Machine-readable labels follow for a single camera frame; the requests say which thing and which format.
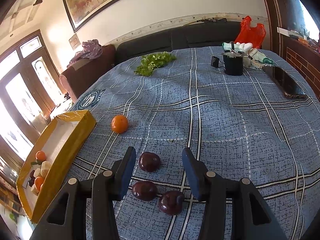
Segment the tangerine with green leaf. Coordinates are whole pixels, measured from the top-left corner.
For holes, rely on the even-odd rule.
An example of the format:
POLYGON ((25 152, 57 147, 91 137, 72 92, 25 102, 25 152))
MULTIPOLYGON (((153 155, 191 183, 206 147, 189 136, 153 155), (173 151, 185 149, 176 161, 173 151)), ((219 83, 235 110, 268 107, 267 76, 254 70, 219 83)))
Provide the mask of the tangerine with green leaf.
POLYGON ((31 162, 31 166, 41 165, 44 161, 46 161, 46 159, 47 159, 46 154, 43 151, 38 151, 35 154, 35 161, 31 162))

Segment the wooden glass door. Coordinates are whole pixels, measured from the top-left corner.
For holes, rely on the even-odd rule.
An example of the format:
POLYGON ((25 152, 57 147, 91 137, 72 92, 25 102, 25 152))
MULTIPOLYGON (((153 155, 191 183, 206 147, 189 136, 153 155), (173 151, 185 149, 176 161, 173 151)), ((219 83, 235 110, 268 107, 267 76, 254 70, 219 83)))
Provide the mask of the wooden glass door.
POLYGON ((1 157, 21 169, 65 90, 39 30, 1 53, 1 157))

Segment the small tangerine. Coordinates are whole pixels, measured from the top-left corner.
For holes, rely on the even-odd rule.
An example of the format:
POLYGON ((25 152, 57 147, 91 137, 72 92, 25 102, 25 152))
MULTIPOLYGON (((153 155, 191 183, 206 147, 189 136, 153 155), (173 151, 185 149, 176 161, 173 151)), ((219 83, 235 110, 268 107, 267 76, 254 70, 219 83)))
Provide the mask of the small tangerine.
POLYGON ((128 120, 124 115, 116 115, 111 121, 111 129, 117 134, 126 132, 128 126, 128 120))

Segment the dark purple plum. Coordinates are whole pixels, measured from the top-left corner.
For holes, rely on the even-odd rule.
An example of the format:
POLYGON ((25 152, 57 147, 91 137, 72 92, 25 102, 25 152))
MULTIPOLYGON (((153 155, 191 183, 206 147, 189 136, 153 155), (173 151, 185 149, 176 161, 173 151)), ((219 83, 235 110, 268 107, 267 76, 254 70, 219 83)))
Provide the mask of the dark purple plum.
POLYGON ((28 185, 29 185, 30 187, 32 187, 32 186, 34 185, 34 181, 35 181, 34 178, 29 178, 29 179, 28 179, 28 185))

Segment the dark red date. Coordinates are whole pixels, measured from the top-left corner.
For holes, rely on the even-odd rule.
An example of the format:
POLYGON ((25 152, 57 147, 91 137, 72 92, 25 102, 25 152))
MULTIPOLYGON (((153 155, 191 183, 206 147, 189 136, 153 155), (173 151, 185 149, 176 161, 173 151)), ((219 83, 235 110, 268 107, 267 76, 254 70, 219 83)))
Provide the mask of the dark red date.
POLYGON ((35 173, 35 170, 32 170, 32 171, 30 172, 29 177, 30 177, 31 179, 35 179, 34 173, 35 173))

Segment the purple cloth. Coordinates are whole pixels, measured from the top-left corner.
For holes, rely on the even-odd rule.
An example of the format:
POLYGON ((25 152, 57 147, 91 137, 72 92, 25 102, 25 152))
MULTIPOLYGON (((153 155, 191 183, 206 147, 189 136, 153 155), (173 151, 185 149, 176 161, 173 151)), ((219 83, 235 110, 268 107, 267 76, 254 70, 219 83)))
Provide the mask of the purple cloth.
POLYGON ((102 55, 102 53, 103 46, 99 44, 99 41, 97 39, 82 42, 82 50, 77 51, 76 54, 71 58, 68 67, 76 63, 80 59, 97 59, 102 55))

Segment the blue plaid tablecloth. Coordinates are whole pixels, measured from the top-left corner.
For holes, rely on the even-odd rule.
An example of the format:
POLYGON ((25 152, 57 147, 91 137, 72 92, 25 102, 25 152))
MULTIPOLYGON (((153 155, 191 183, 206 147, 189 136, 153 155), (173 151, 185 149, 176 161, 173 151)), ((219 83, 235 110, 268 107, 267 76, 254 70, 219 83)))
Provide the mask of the blue plaid tablecloth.
POLYGON ((182 212, 159 210, 127 193, 115 202, 121 239, 197 239, 204 204, 191 194, 182 164, 189 147, 197 160, 223 178, 249 178, 265 198, 288 239, 300 239, 319 210, 319 101, 301 74, 277 54, 266 55, 308 98, 290 100, 261 70, 229 76, 211 66, 220 47, 174 50, 176 60, 152 76, 134 73, 140 57, 100 77, 73 106, 87 109, 96 126, 67 178, 86 180, 112 167, 128 147, 161 159, 153 173, 134 168, 131 184, 152 181, 159 193, 184 193, 182 212), (111 129, 116 115, 126 132, 111 129))

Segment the pale sugarcane chunk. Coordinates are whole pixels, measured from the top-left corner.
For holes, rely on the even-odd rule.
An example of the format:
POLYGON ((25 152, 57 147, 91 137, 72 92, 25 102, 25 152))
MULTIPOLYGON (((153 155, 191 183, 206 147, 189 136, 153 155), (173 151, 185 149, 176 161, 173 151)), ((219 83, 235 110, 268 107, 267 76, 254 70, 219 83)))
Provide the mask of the pale sugarcane chunk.
POLYGON ((49 161, 44 161, 41 165, 41 177, 46 178, 49 170, 51 168, 51 163, 49 161))

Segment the wooden cabinet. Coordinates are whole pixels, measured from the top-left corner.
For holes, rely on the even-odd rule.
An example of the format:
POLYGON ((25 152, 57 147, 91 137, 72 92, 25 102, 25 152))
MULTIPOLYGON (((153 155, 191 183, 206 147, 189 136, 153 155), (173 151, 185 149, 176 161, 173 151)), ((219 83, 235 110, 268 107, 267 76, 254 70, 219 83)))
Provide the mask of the wooden cabinet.
POLYGON ((270 29, 270 48, 293 66, 307 81, 319 98, 319 52, 284 34, 295 30, 301 35, 307 32, 299 0, 264 0, 270 29))

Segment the black smartphone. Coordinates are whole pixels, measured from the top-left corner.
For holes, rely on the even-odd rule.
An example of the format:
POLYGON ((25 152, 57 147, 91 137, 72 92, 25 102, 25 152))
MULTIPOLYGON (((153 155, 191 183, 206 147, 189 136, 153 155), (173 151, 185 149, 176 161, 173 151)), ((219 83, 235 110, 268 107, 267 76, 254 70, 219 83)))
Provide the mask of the black smartphone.
POLYGON ((286 98, 296 100, 306 100, 308 98, 296 81, 282 68, 277 66, 263 66, 263 71, 277 85, 286 98))

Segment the small black clip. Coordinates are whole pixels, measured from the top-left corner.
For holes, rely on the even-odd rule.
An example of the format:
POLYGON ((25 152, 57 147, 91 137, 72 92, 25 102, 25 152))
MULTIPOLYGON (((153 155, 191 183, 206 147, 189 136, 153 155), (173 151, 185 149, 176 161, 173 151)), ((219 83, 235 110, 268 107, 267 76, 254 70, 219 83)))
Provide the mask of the small black clip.
POLYGON ((216 56, 212 56, 212 59, 211 59, 211 66, 214 67, 214 68, 219 68, 219 62, 220 62, 220 59, 216 56))

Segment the yellow cardboard tray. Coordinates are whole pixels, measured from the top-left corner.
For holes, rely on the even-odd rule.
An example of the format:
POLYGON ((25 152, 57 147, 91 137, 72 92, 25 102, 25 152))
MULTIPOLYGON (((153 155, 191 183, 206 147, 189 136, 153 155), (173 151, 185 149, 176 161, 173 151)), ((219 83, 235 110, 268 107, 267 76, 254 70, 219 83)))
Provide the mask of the yellow cardboard tray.
POLYGON ((72 111, 56 116, 44 129, 31 149, 18 175, 16 188, 29 220, 38 223, 64 181, 73 160, 93 131, 96 120, 88 110, 72 111), (50 169, 38 194, 28 186, 30 172, 37 166, 36 153, 43 151, 50 169))

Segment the large orange tangerine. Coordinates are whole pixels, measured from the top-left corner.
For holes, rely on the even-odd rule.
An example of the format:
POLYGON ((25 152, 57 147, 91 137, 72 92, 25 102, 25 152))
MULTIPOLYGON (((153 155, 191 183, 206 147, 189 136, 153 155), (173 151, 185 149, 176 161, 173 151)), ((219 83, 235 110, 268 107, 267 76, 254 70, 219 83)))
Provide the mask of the large orange tangerine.
POLYGON ((38 176, 35 178, 34 185, 37 191, 41 190, 41 186, 43 185, 43 183, 44 183, 44 178, 42 176, 38 176))

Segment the black pen holder box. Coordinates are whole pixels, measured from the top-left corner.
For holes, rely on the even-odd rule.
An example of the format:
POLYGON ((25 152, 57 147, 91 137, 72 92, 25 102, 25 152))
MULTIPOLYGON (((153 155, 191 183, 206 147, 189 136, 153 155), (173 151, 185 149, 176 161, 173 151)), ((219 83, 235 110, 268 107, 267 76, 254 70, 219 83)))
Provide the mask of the black pen holder box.
POLYGON ((241 76, 243 74, 244 52, 234 42, 223 42, 223 64, 227 75, 241 76))

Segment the red plastic bag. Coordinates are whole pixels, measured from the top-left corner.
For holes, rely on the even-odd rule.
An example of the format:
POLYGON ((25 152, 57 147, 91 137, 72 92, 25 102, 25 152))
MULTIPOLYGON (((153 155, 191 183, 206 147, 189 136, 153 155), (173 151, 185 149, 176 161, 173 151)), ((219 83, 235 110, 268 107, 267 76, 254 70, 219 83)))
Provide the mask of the red plastic bag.
POLYGON ((240 23, 240 33, 235 39, 235 43, 251 43, 253 48, 259 49, 266 36, 265 26, 257 23, 256 27, 251 27, 252 19, 246 16, 240 23))

